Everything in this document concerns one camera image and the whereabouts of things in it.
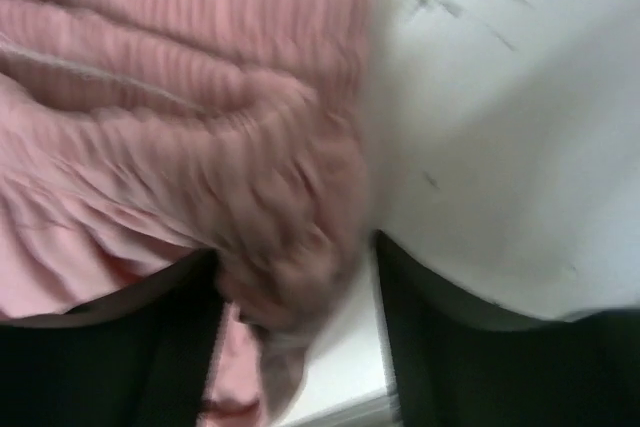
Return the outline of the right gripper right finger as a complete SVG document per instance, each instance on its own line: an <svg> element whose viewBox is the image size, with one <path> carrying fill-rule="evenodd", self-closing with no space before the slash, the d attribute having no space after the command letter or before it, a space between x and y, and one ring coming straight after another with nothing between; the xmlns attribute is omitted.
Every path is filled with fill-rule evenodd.
<svg viewBox="0 0 640 427"><path fill-rule="evenodd" d="M639 313L543 321L482 300L374 236L405 426L635 426Z"/></svg>

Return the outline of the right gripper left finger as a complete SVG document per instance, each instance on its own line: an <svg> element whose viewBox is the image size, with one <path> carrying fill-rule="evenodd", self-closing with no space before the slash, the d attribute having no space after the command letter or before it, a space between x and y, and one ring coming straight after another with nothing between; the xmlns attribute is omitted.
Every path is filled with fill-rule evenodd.
<svg viewBox="0 0 640 427"><path fill-rule="evenodd" d="M218 266L199 250L66 313L2 321L2 425L196 425L216 370Z"/></svg>

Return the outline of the pink trousers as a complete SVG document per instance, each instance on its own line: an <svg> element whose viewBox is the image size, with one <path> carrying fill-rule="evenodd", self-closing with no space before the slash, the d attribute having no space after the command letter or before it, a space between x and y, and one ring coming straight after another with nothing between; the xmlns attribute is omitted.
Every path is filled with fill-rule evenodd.
<svg viewBox="0 0 640 427"><path fill-rule="evenodd" d="M1 0L1 323L214 250L194 426L278 419L360 265L371 7Z"/></svg>

